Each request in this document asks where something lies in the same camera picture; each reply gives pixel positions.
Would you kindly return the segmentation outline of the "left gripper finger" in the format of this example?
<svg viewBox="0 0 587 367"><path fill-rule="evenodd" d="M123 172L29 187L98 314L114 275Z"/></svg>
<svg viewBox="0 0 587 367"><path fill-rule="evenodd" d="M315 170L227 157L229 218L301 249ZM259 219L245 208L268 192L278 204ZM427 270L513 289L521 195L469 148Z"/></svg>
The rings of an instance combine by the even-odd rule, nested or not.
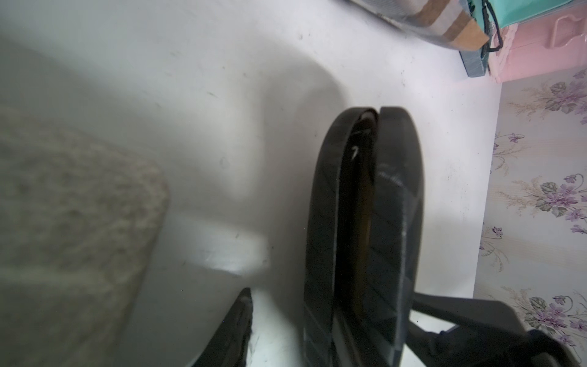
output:
<svg viewBox="0 0 587 367"><path fill-rule="evenodd" d="M253 300L243 288L193 367L245 367L252 335Z"/></svg>

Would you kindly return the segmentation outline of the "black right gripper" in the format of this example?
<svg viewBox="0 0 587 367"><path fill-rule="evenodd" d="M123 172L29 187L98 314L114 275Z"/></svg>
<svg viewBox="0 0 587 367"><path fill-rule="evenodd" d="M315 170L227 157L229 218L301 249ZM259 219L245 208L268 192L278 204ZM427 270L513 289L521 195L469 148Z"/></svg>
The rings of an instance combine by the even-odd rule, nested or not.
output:
<svg viewBox="0 0 587 367"><path fill-rule="evenodd" d="M426 366L578 366L570 350L539 330L524 331L500 301L416 293L412 309L454 324L439 333L411 322L405 343Z"/></svg>

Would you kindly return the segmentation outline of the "beige case black glasses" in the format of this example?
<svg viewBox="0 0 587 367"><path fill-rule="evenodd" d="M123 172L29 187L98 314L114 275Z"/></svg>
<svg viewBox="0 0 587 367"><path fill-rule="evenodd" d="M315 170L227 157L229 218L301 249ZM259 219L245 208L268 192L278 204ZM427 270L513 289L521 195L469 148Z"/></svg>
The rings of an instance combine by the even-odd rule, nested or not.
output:
<svg viewBox="0 0 587 367"><path fill-rule="evenodd" d="M423 158L399 107L347 109L319 150L307 225L306 366L397 366L423 225Z"/></svg>

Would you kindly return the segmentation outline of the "grey case red sunglasses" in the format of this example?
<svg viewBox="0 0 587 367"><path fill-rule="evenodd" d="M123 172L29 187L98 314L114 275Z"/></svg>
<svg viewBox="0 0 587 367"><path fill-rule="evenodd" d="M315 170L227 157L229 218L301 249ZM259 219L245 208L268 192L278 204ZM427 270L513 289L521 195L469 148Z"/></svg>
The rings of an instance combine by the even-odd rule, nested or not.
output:
<svg viewBox="0 0 587 367"><path fill-rule="evenodd" d="M153 162L1 110L1 364L109 366L170 193Z"/></svg>

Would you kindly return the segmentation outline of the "plaid case purple glasses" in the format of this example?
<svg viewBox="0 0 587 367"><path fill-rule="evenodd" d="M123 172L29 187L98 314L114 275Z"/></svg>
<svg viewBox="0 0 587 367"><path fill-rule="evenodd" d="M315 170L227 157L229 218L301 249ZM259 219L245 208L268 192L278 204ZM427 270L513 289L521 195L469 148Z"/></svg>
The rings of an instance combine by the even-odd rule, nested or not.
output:
<svg viewBox="0 0 587 367"><path fill-rule="evenodd" d="M354 4L440 47L476 51L489 41L469 10L457 0L358 0Z"/></svg>

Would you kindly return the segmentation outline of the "teal case black glasses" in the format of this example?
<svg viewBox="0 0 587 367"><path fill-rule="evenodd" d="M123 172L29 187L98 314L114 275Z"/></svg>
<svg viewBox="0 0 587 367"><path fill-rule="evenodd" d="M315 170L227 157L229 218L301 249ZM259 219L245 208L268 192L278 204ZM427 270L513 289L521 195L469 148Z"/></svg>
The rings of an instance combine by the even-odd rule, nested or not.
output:
<svg viewBox="0 0 587 367"><path fill-rule="evenodd" d="M507 26L530 21L548 12L570 3L564 0L544 1L490 1L495 10L500 29ZM459 1L469 15L478 21L484 30L481 1ZM489 56L481 55L482 48L477 51L462 51L460 57L468 77L483 77L488 69Z"/></svg>

